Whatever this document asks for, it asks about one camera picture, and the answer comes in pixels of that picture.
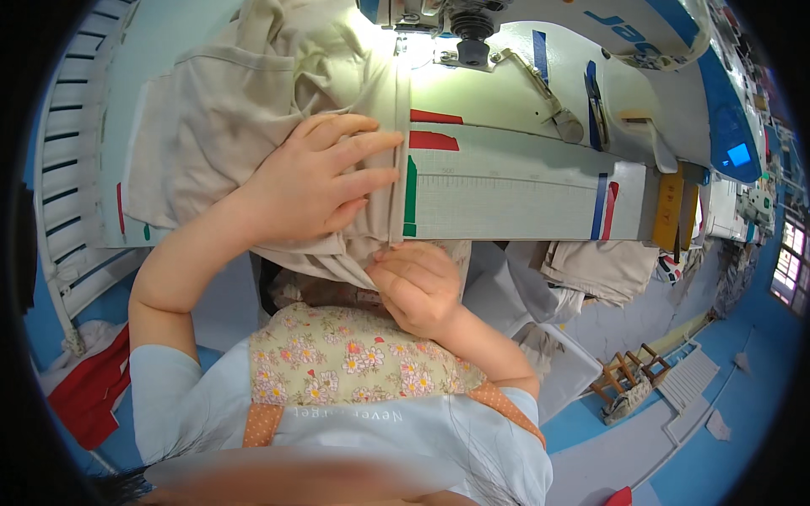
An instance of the beige garment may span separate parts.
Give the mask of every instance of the beige garment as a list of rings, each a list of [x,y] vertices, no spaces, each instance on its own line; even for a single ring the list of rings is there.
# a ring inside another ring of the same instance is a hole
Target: beige garment
[[[125,212],[156,227],[188,223],[243,185],[316,113],[364,114],[380,130],[407,132],[407,111],[398,117],[398,108],[410,96],[409,76],[393,58],[394,43],[353,0],[245,0],[212,44],[182,54],[146,84]],[[398,167],[401,150],[349,172]],[[341,232],[251,250],[290,270],[374,289],[363,271],[370,253],[401,237],[390,231],[402,223],[394,195],[393,186],[372,193]]]
[[[518,333],[525,333],[525,336],[516,335],[512,339],[520,343],[518,347],[526,356],[531,368],[535,370],[540,388],[543,388],[546,376],[551,374],[554,355],[558,351],[565,353],[565,348],[534,322],[527,323]]]
[[[644,293],[658,255],[635,240],[552,242],[539,271],[550,283],[621,307]]]

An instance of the right hand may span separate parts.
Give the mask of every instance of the right hand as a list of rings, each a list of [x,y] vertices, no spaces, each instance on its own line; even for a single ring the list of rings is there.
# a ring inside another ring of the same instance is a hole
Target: right hand
[[[399,132],[373,132],[377,120],[357,114],[319,114],[302,121],[227,198],[248,244],[313,239],[347,227],[369,202],[367,193],[399,178],[395,168],[342,174],[364,158],[393,149]],[[343,136],[352,136],[340,140]]]
[[[408,241],[376,252],[374,260],[366,273],[397,324],[441,344],[465,311],[458,302],[458,267],[447,253],[426,242]]]

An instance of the light blue t-shirt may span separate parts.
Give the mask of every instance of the light blue t-shirt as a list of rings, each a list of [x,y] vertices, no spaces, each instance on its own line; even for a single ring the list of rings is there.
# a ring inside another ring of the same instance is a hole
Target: light blue t-shirt
[[[130,377],[135,442],[144,462],[190,446],[196,451],[242,446],[250,406],[247,339],[205,374],[182,351],[141,346],[130,356]],[[537,423],[530,394],[501,390]],[[486,476],[532,505],[545,503],[552,484],[551,461],[537,437],[463,395],[289,407],[272,444],[397,449],[452,460],[465,469],[467,480],[450,490],[480,504],[488,500],[470,484],[472,475]]]

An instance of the finger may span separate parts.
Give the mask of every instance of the finger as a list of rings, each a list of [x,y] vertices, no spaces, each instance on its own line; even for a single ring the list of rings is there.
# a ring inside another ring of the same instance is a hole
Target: finger
[[[422,308],[430,306],[428,294],[380,264],[368,266],[365,271],[377,285],[380,293],[388,296],[403,313],[417,313]]]
[[[365,168],[351,174],[343,174],[334,180],[335,197],[341,202],[346,202],[388,186],[398,179],[399,170],[395,168]]]
[[[379,266],[393,272],[402,279],[406,279],[413,286],[427,294],[438,293],[447,283],[441,276],[432,273],[415,262],[396,259],[384,260],[379,262]]]
[[[408,241],[405,244],[410,244],[411,242],[422,244],[421,241]],[[396,244],[393,246],[393,248],[395,249],[389,249],[388,251],[384,252],[380,256],[379,261],[387,262],[399,260],[401,262],[415,263],[436,276],[441,276],[442,278],[451,278],[454,273],[458,273],[458,268],[456,265],[440,249],[439,253],[441,255],[429,249],[412,247],[402,248]]]
[[[321,125],[323,122],[329,121],[337,116],[337,114],[316,114],[314,116],[310,116],[298,124],[298,126],[290,134],[289,138],[304,138],[309,135],[310,132],[315,130],[318,125]]]
[[[338,206],[335,212],[332,213],[332,216],[327,218],[324,223],[326,232],[337,232],[338,230],[343,230],[348,227],[354,221],[357,213],[368,203],[369,200],[367,198],[358,197]]]
[[[324,153],[329,156],[335,173],[340,174],[368,156],[394,149],[403,140],[399,132],[369,132],[340,141]]]
[[[390,313],[390,315],[392,317],[394,317],[394,319],[398,323],[407,321],[407,316],[405,316],[405,313],[403,313],[403,310],[398,308],[397,304],[394,304],[394,301],[391,300],[391,298],[389,296],[387,296],[384,293],[380,293],[380,299],[382,300],[382,305],[386,306],[386,309],[388,310],[388,313]]]
[[[372,132],[380,122],[360,114],[341,114],[316,126],[306,136],[306,143],[314,151],[323,151],[335,145],[344,135]]]

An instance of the red tape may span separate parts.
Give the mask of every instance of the red tape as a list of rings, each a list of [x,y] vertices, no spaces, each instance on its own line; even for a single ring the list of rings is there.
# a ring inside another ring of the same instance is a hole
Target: red tape
[[[437,134],[436,132],[411,130],[408,147],[412,149],[458,151],[458,141],[449,135]]]
[[[448,123],[451,125],[464,124],[464,120],[460,116],[431,113],[429,111],[420,111],[419,109],[411,109],[411,121],[416,123]]]
[[[610,228],[613,225],[613,208],[619,197],[619,183],[613,181],[607,186],[607,209],[605,209],[605,226],[602,230],[602,240],[610,239]]]

